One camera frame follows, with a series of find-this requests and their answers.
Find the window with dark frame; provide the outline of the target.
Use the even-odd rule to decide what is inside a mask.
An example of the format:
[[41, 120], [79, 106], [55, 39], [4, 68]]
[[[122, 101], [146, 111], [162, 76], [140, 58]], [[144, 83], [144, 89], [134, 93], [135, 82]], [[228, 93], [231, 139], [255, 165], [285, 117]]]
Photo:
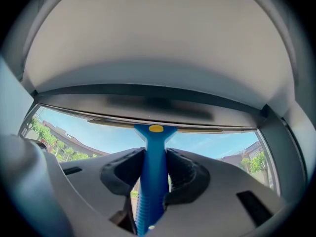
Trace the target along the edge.
[[77, 132], [106, 148], [114, 146], [116, 153], [145, 146], [134, 130], [136, 124], [175, 127], [167, 148], [219, 161], [259, 141], [266, 186], [290, 201], [307, 185], [297, 143], [268, 106], [259, 110], [192, 90], [133, 84], [72, 86], [42, 93], [23, 90], [22, 96], [31, 101], [25, 123], [39, 108], [48, 109], [64, 125], [75, 120]]

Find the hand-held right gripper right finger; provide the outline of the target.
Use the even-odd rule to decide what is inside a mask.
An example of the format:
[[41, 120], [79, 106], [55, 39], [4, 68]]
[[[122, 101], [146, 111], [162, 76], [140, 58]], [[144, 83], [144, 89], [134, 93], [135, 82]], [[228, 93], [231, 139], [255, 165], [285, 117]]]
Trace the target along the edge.
[[175, 189], [154, 234], [272, 234], [285, 202], [242, 169], [177, 149], [167, 150]]

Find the blue squeegee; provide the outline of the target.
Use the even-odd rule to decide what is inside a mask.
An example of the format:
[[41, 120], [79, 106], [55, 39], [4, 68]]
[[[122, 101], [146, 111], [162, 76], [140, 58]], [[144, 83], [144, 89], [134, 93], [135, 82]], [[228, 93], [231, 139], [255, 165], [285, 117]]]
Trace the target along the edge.
[[156, 223], [165, 212], [163, 204], [167, 194], [175, 189], [167, 167], [166, 142], [177, 129], [172, 126], [136, 124], [135, 132], [145, 141], [141, 175], [130, 193], [133, 217], [139, 237], [152, 234], [158, 237], [228, 237], [234, 234], [154, 234]]

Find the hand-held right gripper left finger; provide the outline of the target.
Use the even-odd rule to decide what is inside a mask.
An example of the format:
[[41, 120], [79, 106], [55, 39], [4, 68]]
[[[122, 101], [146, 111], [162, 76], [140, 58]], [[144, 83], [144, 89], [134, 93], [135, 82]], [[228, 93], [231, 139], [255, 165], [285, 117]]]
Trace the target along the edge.
[[143, 168], [144, 148], [63, 162], [64, 174], [79, 195], [118, 227], [137, 232], [130, 193]]

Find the dark brown building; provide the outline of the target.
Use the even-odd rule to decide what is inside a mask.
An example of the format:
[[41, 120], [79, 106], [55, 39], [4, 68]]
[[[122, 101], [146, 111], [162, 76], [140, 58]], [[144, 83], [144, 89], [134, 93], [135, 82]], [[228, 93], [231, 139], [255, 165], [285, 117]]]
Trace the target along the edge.
[[[83, 143], [81, 143], [79, 140], [77, 140], [75, 137], [69, 135], [66, 133], [65, 130], [53, 126], [51, 123], [46, 122], [45, 120], [42, 122], [42, 125], [45, 127], [48, 127], [50, 130], [50, 134], [56, 138], [56, 142], [54, 144], [54, 149], [56, 152], [58, 152], [61, 156], [66, 158], [65, 150], [67, 148], [72, 148], [74, 150], [74, 153], [80, 152], [88, 155], [89, 157], [92, 157], [93, 155], [97, 156], [106, 156], [109, 153], [100, 151], [98, 149], [89, 147]], [[62, 141], [64, 143], [64, 147], [58, 147], [57, 142]]]

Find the small brown building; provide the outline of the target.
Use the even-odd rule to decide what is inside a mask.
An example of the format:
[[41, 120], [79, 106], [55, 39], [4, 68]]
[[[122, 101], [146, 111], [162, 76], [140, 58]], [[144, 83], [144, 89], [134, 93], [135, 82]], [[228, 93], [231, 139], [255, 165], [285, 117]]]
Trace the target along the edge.
[[251, 173], [250, 163], [261, 152], [263, 152], [262, 145], [259, 141], [257, 141], [246, 149], [238, 151], [233, 155], [221, 158], [220, 161], [232, 164], [243, 169], [247, 173]]

